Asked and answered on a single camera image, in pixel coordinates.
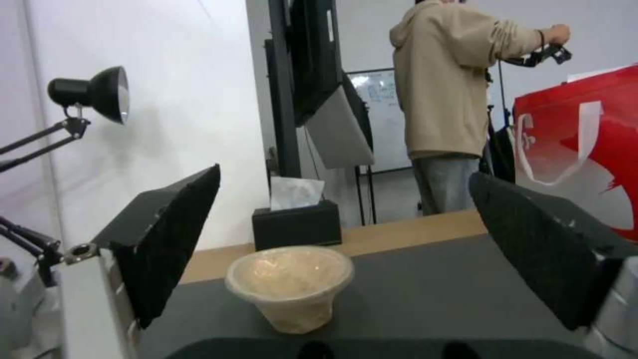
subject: bowl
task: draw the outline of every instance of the bowl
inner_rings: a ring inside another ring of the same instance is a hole
[[[236,260],[227,288],[281,333],[305,334],[332,319],[332,302],[354,276],[350,258],[324,247],[284,247]]]

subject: person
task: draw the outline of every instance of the person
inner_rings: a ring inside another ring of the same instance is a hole
[[[486,69],[569,38],[567,25],[529,29],[453,0],[417,1],[392,28],[397,97],[424,215],[473,207],[468,182],[487,142]]]

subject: desk lamp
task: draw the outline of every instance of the desk lamp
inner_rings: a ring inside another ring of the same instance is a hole
[[[89,120],[82,117],[82,109],[84,107],[92,107],[109,120],[121,125],[125,124],[128,118],[128,81],[126,72],[121,66],[108,68],[95,75],[91,80],[54,79],[48,85],[48,95],[53,102],[62,106],[66,119],[45,130],[0,148],[0,155],[62,129],[69,133],[69,137],[26,156],[0,161],[0,173],[81,139],[87,126],[91,124]],[[71,106],[77,109],[77,116],[75,117],[70,116],[68,113],[68,108]],[[62,259],[62,255],[57,251],[60,241],[28,228],[20,227],[2,216],[0,216],[0,235],[36,257],[42,281],[47,287],[54,285],[50,267],[59,263]]]

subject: red bag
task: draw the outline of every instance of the red bag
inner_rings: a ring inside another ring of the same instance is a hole
[[[516,99],[516,181],[638,242],[638,66]]]

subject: wooden table edge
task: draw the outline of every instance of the wooden table edge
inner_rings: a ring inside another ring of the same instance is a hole
[[[487,229],[478,212],[470,210],[345,229],[343,243],[330,248],[356,257],[482,234],[487,234]],[[224,278],[236,259],[254,251],[254,244],[247,243],[195,252],[180,284]]]

